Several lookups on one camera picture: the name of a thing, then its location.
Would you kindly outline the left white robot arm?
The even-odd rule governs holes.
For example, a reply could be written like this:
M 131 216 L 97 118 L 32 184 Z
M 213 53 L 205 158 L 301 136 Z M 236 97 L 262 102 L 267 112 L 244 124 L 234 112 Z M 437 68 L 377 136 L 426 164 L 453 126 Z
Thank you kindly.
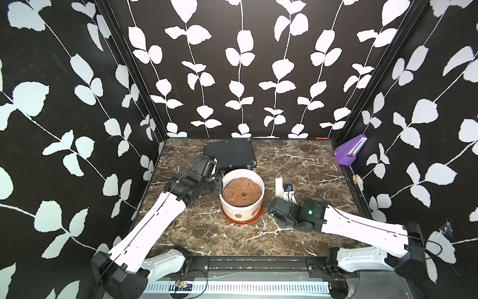
M 131 232 L 107 253 L 97 252 L 90 265 L 95 291 L 103 290 L 114 299 L 138 299 L 148 284 L 169 274 L 187 275 L 192 253 L 176 245 L 166 253 L 149 258 L 164 231 L 198 199 L 222 191 L 217 161 L 210 154 L 176 174 L 165 185 L 152 208 Z

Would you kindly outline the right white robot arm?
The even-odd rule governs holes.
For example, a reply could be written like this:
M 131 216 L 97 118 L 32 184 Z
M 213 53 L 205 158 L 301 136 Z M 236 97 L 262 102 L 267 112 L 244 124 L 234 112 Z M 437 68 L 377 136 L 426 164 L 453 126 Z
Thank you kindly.
M 427 278 L 425 239 L 420 226 L 387 224 L 343 212 L 327 202 L 307 199 L 302 205 L 275 197 L 268 213 L 280 226 L 302 232 L 321 232 L 364 243 L 357 249 L 331 249 L 325 262 L 330 269 L 394 272 L 410 280 Z

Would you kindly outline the white ceramic pot with mud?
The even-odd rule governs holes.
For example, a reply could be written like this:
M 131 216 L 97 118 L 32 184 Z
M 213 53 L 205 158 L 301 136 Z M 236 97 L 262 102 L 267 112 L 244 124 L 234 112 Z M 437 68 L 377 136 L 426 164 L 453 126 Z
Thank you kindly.
M 264 208 L 265 184 L 254 171 L 236 169 L 223 179 L 220 193 L 221 209 L 234 224 L 250 224 L 257 220 Z

